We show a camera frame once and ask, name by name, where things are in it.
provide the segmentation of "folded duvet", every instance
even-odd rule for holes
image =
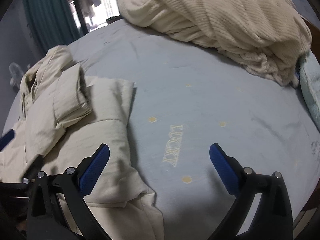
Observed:
[[[298,85],[295,65],[311,33],[291,0],[117,0],[130,23],[191,41],[244,66],[247,72]]]

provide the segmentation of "metal screw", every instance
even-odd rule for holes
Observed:
[[[279,171],[276,171],[275,172],[275,176],[276,176],[276,178],[281,178],[282,177],[282,175],[281,175],[281,173],[279,172]]]
[[[29,179],[26,179],[26,178],[23,178],[22,179],[22,183],[24,184],[29,184],[30,180]]]
[[[67,174],[72,174],[74,172],[75,172],[75,168],[73,168],[73,167],[70,167],[67,169]]]
[[[44,176],[44,172],[43,171],[38,173],[38,178],[42,178],[43,176]]]
[[[249,167],[245,167],[245,168],[244,168],[244,172],[245,172],[246,174],[251,174],[251,173],[253,172],[253,170],[252,170],[251,168],[249,168]]]

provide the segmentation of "teal curtain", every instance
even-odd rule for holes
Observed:
[[[67,0],[23,0],[33,37],[46,54],[56,45],[80,38]]]

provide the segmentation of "wrinkled fabric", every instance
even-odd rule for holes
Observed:
[[[35,101],[26,119],[26,161],[46,156],[66,132],[91,112],[79,64],[62,72]]]
[[[153,206],[155,192],[131,166],[127,124],[133,82],[84,77],[80,63],[68,68],[72,58],[67,60],[68,49],[64,52],[51,57],[48,70],[43,63],[47,55],[31,68],[30,79],[24,77],[27,114],[15,124],[16,137],[1,152],[0,180],[20,182],[37,154],[44,156],[42,171],[63,173],[105,143],[110,159],[84,198],[92,214],[113,240],[164,240],[162,213]],[[29,93],[26,80],[34,86]],[[59,198],[71,229],[81,233],[63,195]]]
[[[73,57],[66,45],[49,49],[23,76],[20,84],[20,118],[26,119],[29,108],[41,93],[58,79],[62,71],[73,65]]]
[[[117,0],[130,23],[191,41],[244,66],[247,72],[297,86],[299,56],[311,33],[291,0]]]

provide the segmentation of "yellow dot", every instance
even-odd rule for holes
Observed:
[[[152,117],[149,117],[149,122],[155,122],[155,121],[157,121],[157,119],[154,117],[154,116],[152,116]]]
[[[192,182],[192,178],[189,177],[189,176],[184,176],[184,177],[182,178],[182,181],[183,181],[184,183],[186,183],[186,184],[189,184],[189,183]]]

